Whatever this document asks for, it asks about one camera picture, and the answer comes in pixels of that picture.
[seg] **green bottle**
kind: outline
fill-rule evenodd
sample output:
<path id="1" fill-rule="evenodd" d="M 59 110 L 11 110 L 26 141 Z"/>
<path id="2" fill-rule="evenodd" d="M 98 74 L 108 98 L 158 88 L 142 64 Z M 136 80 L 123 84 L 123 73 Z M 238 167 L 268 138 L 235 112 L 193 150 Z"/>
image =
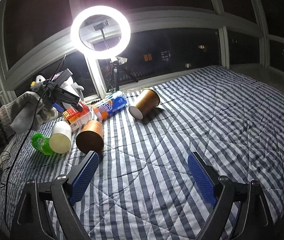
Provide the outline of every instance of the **green bottle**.
<path id="1" fill-rule="evenodd" d="M 41 133 L 35 133 L 31 139 L 32 146 L 45 155 L 51 156 L 54 151 L 49 145 L 49 138 Z"/>

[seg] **glowing ring light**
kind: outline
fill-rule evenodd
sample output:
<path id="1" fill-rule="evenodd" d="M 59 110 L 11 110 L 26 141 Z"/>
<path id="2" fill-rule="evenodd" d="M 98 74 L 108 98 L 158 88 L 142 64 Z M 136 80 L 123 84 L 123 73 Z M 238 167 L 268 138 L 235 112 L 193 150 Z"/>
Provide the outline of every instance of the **glowing ring light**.
<path id="1" fill-rule="evenodd" d="M 122 37 L 119 43 L 110 49 L 96 51 L 87 47 L 80 37 L 80 26 L 89 17 L 106 15 L 113 18 L 120 26 Z M 71 40 L 80 52 L 95 59 L 108 59 L 119 55 L 125 50 L 131 38 L 131 28 L 128 20 L 118 10 L 108 6 L 93 6 L 82 11 L 73 21 L 71 26 Z"/>

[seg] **textured blue pad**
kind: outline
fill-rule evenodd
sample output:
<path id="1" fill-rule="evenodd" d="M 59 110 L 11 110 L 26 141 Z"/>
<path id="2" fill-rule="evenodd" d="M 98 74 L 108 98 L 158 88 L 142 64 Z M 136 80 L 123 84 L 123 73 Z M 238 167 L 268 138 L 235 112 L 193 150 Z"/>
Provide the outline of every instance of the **textured blue pad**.
<path id="1" fill-rule="evenodd" d="M 74 206 L 76 202 L 81 201 L 84 196 L 89 183 L 97 170 L 99 165 L 99 156 L 97 153 L 93 153 L 93 156 L 86 163 L 83 169 L 79 172 L 78 176 L 72 184 L 72 196 L 69 198 L 69 203 Z"/>
<path id="2" fill-rule="evenodd" d="M 217 199 L 215 197 L 215 186 L 208 174 L 192 153 L 187 158 L 187 164 L 204 200 L 210 203 L 212 207 L 215 207 L 217 203 Z"/>

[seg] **brown paper cup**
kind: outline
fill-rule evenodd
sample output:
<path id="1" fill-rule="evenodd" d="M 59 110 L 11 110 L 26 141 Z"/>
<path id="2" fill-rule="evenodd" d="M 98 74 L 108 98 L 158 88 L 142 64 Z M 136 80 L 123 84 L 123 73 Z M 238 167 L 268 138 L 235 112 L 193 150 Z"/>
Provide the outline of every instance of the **brown paper cup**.
<path id="1" fill-rule="evenodd" d="M 89 151 L 100 154 L 104 147 L 102 124 L 96 120 L 89 121 L 76 137 L 76 146 L 85 154 Z"/>
<path id="2" fill-rule="evenodd" d="M 138 120 L 142 120 L 153 108 L 160 104 L 159 95 L 150 88 L 142 90 L 141 94 L 129 107 L 130 114 Z"/>

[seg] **bed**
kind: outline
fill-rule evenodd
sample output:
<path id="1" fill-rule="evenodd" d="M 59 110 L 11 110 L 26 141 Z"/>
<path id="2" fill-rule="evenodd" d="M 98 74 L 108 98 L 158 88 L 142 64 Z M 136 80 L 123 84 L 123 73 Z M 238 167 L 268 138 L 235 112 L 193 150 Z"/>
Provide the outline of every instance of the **bed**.
<path id="1" fill-rule="evenodd" d="M 197 151 L 220 175 L 261 182 L 276 222 L 284 214 L 284 95 L 220 66 L 208 66 L 154 86 L 160 105 L 143 121 L 128 107 L 104 122 L 103 159 L 74 210 L 92 239 L 195 239 L 212 211 L 187 167 Z M 129 93 L 131 104 L 140 91 Z M 42 125 L 49 136 L 57 120 Z M 51 181 L 84 157 L 75 144 L 68 154 L 44 156 L 23 146 L 8 186 L 7 221 L 28 179 Z M 24 135 L 17 137 L 10 165 Z M 0 189 L 0 229 L 6 234 Z M 48 203 L 58 239 L 63 233 Z M 231 233 L 233 205 L 222 239 Z"/>

